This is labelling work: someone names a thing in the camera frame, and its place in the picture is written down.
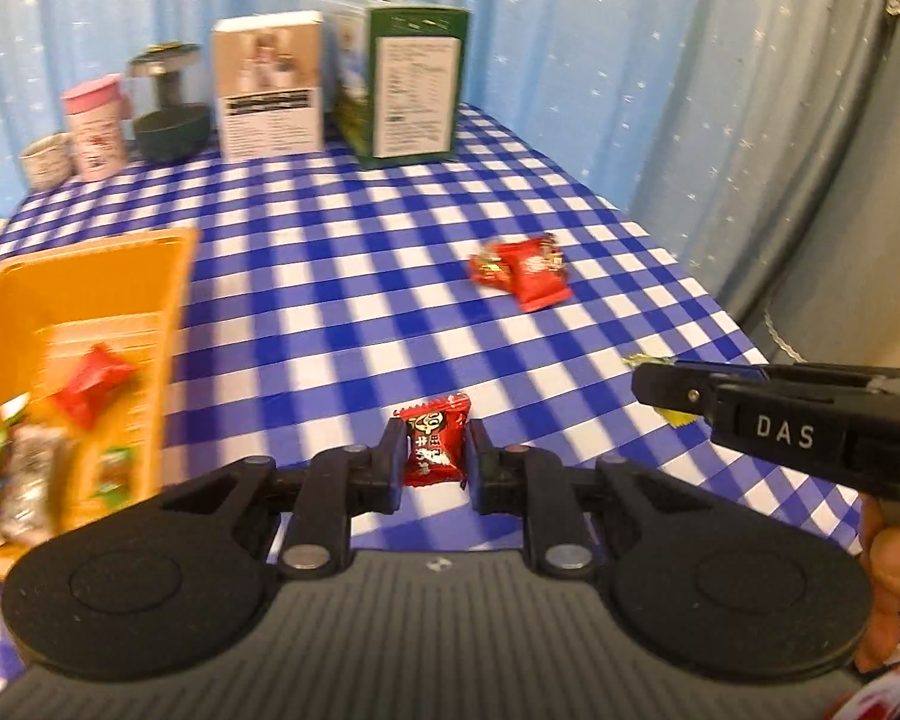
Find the person's right hand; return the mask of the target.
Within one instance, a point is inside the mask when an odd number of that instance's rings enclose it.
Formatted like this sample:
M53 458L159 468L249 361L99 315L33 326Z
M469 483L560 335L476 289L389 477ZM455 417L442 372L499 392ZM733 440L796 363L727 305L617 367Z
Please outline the person's right hand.
M881 668L900 644L900 527L884 523L876 499L860 500L860 562L870 578L873 603L854 663L860 673L870 673Z

